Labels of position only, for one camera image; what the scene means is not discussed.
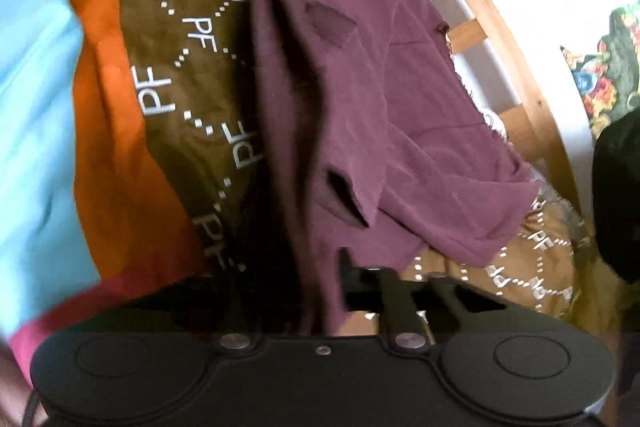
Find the maroon cloth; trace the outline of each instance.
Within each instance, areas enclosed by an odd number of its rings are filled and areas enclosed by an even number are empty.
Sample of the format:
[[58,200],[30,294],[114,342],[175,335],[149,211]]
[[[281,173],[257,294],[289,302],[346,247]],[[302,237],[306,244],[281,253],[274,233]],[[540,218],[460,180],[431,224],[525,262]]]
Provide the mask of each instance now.
[[251,0],[257,104],[310,302],[343,318],[337,250],[483,266],[536,195],[457,78],[429,0]]

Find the orange fabric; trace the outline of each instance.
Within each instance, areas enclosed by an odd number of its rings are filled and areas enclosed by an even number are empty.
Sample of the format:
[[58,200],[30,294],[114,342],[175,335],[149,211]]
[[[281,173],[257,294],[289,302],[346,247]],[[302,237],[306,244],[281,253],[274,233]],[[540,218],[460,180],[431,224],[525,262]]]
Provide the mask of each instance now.
[[204,259],[189,217],[145,143],[118,0],[70,0],[84,28],[74,78],[76,205],[103,279],[155,260]]

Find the brown patterned fabric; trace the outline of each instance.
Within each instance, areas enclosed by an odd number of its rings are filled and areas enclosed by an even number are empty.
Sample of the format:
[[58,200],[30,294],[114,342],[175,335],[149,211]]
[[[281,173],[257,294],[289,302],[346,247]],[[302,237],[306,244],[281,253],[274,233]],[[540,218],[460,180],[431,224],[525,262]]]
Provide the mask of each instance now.
[[224,244],[248,219],[243,202],[263,152],[248,2],[120,0],[120,10],[150,153],[206,254],[223,263]]
[[[559,201],[536,200],[532,212],[484,268],[459,265],[433,249],[415,257],[401,277],[423,280],[429,273],[446,273],[485,291],[553,317],[569,308],[574,286],[574,260],[564,208]],[[376,322],[362,312],[352,314],[343,335],[370,335]]]

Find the light blue fabric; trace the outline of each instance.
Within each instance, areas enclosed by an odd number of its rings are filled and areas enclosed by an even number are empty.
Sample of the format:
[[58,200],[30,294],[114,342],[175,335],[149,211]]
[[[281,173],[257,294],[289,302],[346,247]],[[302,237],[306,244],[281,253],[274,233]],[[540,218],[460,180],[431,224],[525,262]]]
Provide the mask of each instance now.
[[0,334],[100,282],[74,201],[68,0],[0,0]]

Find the wooden frame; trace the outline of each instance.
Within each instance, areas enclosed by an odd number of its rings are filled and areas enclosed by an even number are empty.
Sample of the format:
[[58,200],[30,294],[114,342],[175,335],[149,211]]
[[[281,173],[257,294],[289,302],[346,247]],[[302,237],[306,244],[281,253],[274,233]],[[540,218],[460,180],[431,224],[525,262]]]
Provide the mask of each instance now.
[[509,27],[492,0],[465,0],[475,19],[449,33],[454,53],[489,39],[505,66],[522,104],[500,115],[515,148],[524,159],[546,163],[551,183],[580,209],[574,175],[556,120]]

